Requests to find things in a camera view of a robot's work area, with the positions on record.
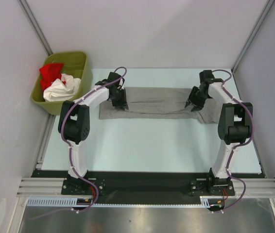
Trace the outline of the grey t shirt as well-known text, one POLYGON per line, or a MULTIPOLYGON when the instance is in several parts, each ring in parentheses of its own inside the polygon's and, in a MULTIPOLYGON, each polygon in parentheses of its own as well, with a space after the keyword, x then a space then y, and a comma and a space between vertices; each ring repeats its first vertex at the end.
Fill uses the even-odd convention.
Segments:
POLYGON ((207 99, 202 110, 186 107, 190 88, 127 87, 127 109, 116 109, 111 101, 99 107, 99 119, 196 119, 202 124, 218 123, 221 106, 207 99))

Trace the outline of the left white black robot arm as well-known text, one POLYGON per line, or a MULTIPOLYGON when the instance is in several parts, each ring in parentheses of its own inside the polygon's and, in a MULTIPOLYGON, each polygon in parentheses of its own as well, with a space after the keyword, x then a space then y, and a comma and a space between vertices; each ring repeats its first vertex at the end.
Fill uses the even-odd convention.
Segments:
POLYGON ((90 133, 90 110, 105 101, 111 101, 117 110, 128 108, 125 88, 115 85, 111 87, 96 85, 82 97, 74 101, 66 100, 62 104, 58 131, 69 150, 69 171, 62 189, 64 195, 69 191, 83 195, 89 189, 96 189, 95 184, 86 179, 88 168, 80 155, 80 146, 90 133))

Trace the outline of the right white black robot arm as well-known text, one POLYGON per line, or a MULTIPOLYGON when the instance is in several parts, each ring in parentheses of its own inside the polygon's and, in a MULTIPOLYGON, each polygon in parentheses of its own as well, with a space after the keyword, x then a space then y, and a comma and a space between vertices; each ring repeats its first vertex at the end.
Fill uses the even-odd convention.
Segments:
POLYGON ((234 195, 231 165, 238 148, 253 139, 253 106, 249 102, 237 100, 220 79, 215 82, 204 81, 199 87, 193 87, 186 106, 192 105, 192 111, 198 111, 204 107, 207 99, 214 99, 222 107, 218 122, 221 144, 206 179, 191 181, 191 193, 194 196, 220 196, 227 190, 230 195, 234 195))

